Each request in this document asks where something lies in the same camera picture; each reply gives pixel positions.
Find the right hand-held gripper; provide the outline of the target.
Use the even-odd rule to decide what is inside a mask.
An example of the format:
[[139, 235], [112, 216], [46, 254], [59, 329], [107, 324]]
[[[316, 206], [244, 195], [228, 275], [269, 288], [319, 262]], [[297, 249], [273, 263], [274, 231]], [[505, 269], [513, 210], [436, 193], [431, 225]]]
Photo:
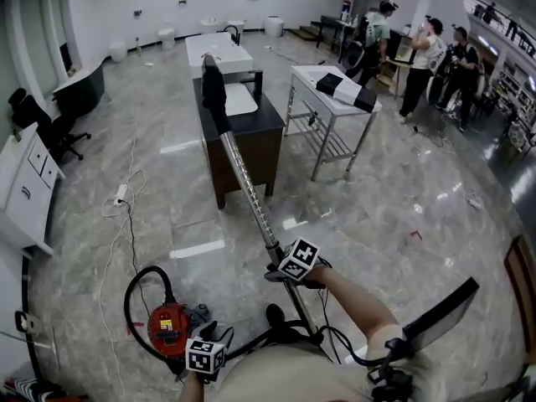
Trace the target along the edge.
[[317, 245], [300, 237], [285, 248], [277, 270], [266, 272], [264, 278], [269, 282], [285, 282], [290, 279], [296, 284], [301, 284], [313, 269], [320, 266], [332, 267], [320, 256], [320, 252], [321, 249]]

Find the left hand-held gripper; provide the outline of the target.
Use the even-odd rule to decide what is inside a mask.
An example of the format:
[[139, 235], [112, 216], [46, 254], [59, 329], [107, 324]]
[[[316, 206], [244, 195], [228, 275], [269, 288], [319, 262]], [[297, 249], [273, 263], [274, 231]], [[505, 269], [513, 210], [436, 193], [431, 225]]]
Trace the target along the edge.
[[216, 381], [234, 335], [233, 327], [220, 326], [217, 321], [195, 328], [186, 343], [187, 371], [196, 373], [204, 383]]

